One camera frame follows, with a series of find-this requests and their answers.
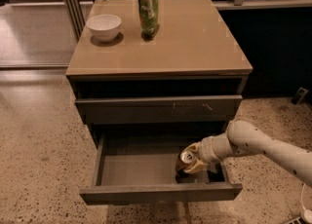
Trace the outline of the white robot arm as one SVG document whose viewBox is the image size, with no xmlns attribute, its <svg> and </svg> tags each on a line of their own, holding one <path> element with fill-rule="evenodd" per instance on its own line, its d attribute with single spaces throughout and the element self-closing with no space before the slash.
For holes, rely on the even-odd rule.
<svg viewBox="0 0 312 224">
<path fill-rule="evenodd" d="M 275 139 L 246 121 L 231 122 L 225 133 L 203 138 L 179 155 L 176 172 L 197 173 L 229 157 L 260 154 L 312 186 L 312 152 Z"/>
</svg>

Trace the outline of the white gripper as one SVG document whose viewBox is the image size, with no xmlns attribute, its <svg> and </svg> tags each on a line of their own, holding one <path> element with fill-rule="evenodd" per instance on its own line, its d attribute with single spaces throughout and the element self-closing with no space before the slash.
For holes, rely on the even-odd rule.
<svg viewBox="0 0 312 224">
<path fill-rule="evenodd" d="M 184 151 L 199 154 L 200 160 L 196 160 L 192 165 L 187 166 L 183 171 L 187 174 L 194 174 L 207 168 L 210 163 L 218 163 L 222 160 L 221 155 L 217 152 L 221 138 L 209 136 L 203 138 L 200 143 L 194 142 L 188 145 Z"/>
</svg>

